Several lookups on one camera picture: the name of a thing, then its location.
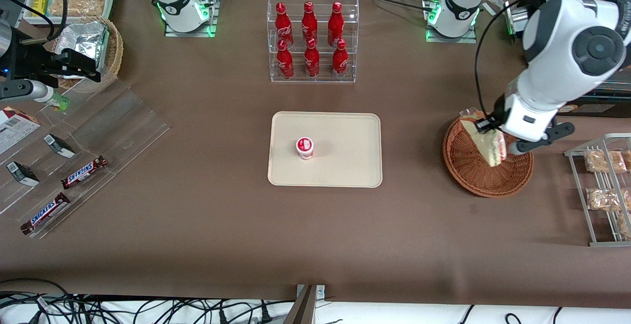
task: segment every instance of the beige tray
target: beige tray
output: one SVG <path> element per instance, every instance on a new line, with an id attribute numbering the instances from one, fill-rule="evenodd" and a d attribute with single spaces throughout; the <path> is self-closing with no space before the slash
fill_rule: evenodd
<path id="1" fill-rule="evenodd" d="M 311 160 L 298 157 L 300 137 L 314 142 Z M 376 115 L 278 112 L 272 118 L 271 184 L 373 188 L 382 178 L 381 122 Z"/>

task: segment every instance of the brown table surface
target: brown table surface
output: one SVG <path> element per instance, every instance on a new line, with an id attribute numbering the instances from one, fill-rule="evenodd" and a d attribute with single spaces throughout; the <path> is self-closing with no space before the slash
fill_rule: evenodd
<path id="1" fill-rule="evenodd" d="M 43 240 L 0 218 L 0 278 L 92 294 L 290 299 L 311 282 L 336 301 L 631 308 L 631 249 L 588 247 L 561 154 L 629 132 L 628 119 L 572 119 L 572 137 L 536 151 L 522 192 L 480 198 L 441 157 L 447 125 L 477 103 L 476 46 L 426 43 L 418 10 L 360 0 L 356 84 L 306 86 L 270 82 L 268 0 L 222 0 L 215 38 L 164 38 L 150 1 L 117 0 L 120 77 L 171 130 Z M 488 106 L 523 68 L 498 23 L 481 56 Z M 271 185 L 281 110 L 378 115 L 383 183 Z"/>

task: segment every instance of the coca-cola bottle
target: coca-cola bottle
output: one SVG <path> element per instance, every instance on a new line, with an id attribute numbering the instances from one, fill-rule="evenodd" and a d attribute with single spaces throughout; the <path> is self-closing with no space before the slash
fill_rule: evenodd
<path id="1" fill-rule="evenodd" d="M 282 74 L 281 77 L 286 80 L 291 79 L 293 77 L 293 60 L 284 40 L 278 41 L 277 61 L 278 68 Z"/>
<path id="2" fill-rule="evenodd" d="M 305 14 L 302 16 L 302 37 L 305 41 L 315 39 L 317 42 L 317 18 L 314 14 L 314 4 L 311 1 L 305 2 Z"/>
<path id="3" fill-rule="evenodd" d="M 338 39 L 342 38 L 344 32 L 344 18 L 342 17 L 342 3 L 333 3 L 333 13 L 329 18 L 329 37 L 327 39 L 331 47 L 335 47 Z"/>
<path id="4" fill-rule="evenodd" d="M 320 52 L 317 51 L 315 42 L 311 38 L 307 41 L 307 50 L 305 50 L 305 73 L 308 77 L 316 77 L 320 74 Z"/>
<path id="5" fill-rule="evenodd" d="M 338 48 L 333 52 L 333 77 L 341 80 L 347 74 L 347 43 L 344 39 L 338 40 Z"/>
<path id="6" fill-rule="evenodd" d="M 284 40 L 287 43 L 287 48 L 291 48 L 293 45 L 293 35 L 291 34 L 291 19 L 287 16 L 287 10 L 284 7 L 284 3 L 277 3 L 277 20 L 276 20 L 277 34 L 279 40 Z"/>

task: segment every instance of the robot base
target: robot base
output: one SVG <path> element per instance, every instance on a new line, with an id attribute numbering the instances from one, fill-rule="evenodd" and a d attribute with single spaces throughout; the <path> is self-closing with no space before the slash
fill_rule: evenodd
<path id="1" fill-rule="evenodd" d="M 208 7 L 208 14 L 210 18 L 202 23 L 196 30 L 192 30 L 190 32 L 176 32 L 169 27 L 169 25 L 165 25 L 164 36 L 175 36 L 175 37 L 194 37 L 194 38 L 212 38 L 214 37 L 214 32 L 217 30 L 217 19 L 219 17 L 219 4 L 217 0 L 208 0 L 209 3 L 214 3 L 214 5 Z"/>
<path id="2" fill-rule="evenodd" d="M 423 7 L 429 7 L 431 9 L 435 9 L 437 1 L 438 0 L 423 0 Z M 429 15 L 430 15 L 429 12 L 426 12 L 426 11 L 423 12 L 423 17 L 425 19 L 425 22 L 428 21 Z M 470 44 L 476 44 L 478 42 L 477 36 L 475 34 L 475 27 L 473 27 L 473 26 L 471 28 L 469 28 L 469 30 L 463 36 L 459 36 L 457 38 L 452 38 L 452 37 L 449 37 L 449 36 L 443 36 L 442 34 L 438 33 L 436 28 L 434 28 L 429 23 L 425 24 L 425 40 L 429 41 L 430 43 L 470 43 Z"/>

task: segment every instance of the round wicker basket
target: round wicker basket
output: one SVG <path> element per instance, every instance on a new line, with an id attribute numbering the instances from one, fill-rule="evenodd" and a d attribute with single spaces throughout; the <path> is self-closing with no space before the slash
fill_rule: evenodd
<path id="1" fill-rule="evenodd" d="M 511 135 L 504 136 L 507 145 L 516 140 Z M 509 154 L 502 164 L 489 166 L 459 119 L 449 126 L 442 155 L 449 173 L 462 187 L 488 198 L 508 197 L 518 193 L 530 180 L 534 166 L 532 153 Z"/>
<path id="2" fill-rule="evenodd" d="M 110 38 L 105 53 L 106 72 L 101 76 L 101 82 L 93 83 L 90 85 L 90 89 L 82 90 L 82 92 L 89 93 L 101 92 L 116 80 L 120 70 L 120 63 L 122 63 L 123 52 L 122 37 L 112 21 L 102 18 L 101 16 L 90 16 L 82 18 L 79 23 L 90 23 L 93 21 L 98 21 L 106 25 L 110 32 Z M 58 38 L 53 41 L 53 51 L 57 47 L 57 43 L 59 43 Z M 75 86 L 75 84 L 81 81 L 80 79 L 63 79 L 61 77 L 57 79 L 59 80 L 59 87 L 66 89 Z"/>

